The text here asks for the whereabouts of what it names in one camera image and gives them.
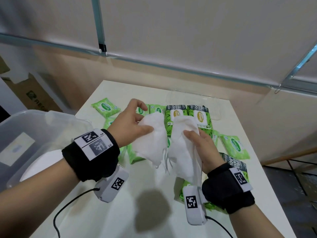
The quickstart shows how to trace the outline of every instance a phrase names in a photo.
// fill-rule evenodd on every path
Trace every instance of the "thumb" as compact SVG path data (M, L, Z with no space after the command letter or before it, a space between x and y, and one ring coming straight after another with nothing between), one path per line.
M138 128L139 128L139 137L143 135L147 135L154 130L154 128L149 125L142 125L142 126L138 125Z
M200 147L201 141L204 140L202 137L196 134L196 132L193 130L192 131L184 130L184 135L186 136L187 139L192 141L196 147Z

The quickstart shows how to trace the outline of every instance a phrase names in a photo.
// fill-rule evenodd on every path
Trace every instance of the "black wrist strap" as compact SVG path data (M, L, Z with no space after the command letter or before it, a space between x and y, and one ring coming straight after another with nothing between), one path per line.
M225 163L212 170L202 185L205 198L218 207L226 209L228 214L255 204L252 193L243 192L230 168L232 166Z
M98 181L101 178L109 177L114 173L117 167L118 156L120 154L117 142L107 130L101 129L101 131L105 133L113 145L92 160L87 158L76 142L72 142L62 150L65 160L81 181Z

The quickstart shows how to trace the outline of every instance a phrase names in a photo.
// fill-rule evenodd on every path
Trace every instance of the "plastic bin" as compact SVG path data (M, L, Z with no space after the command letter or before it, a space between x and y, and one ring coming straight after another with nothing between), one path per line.
M55 111L27 110L0 123L0 192L17 185L39 156L92 129L86 120Z

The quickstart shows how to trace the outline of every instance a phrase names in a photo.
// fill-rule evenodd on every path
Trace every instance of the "hand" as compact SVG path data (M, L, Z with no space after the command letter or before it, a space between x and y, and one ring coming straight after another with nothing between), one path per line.
M224 164L225 161L219 154L212 138L201 129L199 129L199 134L200 136L194 131L184 130L186 138L196 146L196 150L203 163L203 172L208 174L213 169Z
M137 107L140 107L144 111L148 109L144 102L131 99L126 109L118 115L107 129L116 140L119 148L131 144L137 138L153 131L152 126L138 126L139 121L144 117L135 112Z

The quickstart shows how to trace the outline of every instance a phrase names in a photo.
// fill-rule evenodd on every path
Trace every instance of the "forearm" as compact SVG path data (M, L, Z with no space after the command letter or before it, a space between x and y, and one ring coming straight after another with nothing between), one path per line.
M0 237L29 237L78 182L62 159L0 193Z
M229 217L238 238L284 238L255 204Z

